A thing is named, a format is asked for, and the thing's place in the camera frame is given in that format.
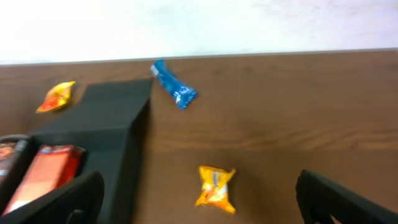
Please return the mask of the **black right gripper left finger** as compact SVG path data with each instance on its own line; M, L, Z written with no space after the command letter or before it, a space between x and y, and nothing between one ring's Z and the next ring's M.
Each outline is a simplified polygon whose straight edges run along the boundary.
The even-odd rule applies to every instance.
M96 223L104 199L104 179L98 172L69 183L1 217L3 224Z

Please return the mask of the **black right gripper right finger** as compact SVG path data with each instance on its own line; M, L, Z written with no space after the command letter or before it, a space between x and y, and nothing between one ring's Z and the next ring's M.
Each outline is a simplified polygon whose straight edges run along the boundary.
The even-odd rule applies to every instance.
M312 170L302 170L295 186L305 224L397 223L397 214Z

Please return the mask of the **red cardboard carton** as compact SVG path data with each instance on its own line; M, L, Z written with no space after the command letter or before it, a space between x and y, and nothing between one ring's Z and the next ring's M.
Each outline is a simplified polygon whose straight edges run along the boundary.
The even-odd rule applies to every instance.
M40 147L3 214L61 187L75 178L86 151L78 146Z

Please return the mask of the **yellow orange snack packet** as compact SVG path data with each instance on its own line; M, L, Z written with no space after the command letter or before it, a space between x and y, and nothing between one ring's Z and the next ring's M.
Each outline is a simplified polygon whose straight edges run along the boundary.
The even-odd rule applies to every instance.
M235 169L227 171L210 166L200 166L201 194L195 202L195 206L211 205L235 214L236 209L229 201L228 182L236 173Z

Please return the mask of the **blue cookie pack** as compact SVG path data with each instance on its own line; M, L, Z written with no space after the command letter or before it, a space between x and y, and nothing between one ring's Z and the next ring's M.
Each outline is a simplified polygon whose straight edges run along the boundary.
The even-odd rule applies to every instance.
M181 82L164 60L155 61L150 71L174 99L179 109L184 110L197 97L197 90Z

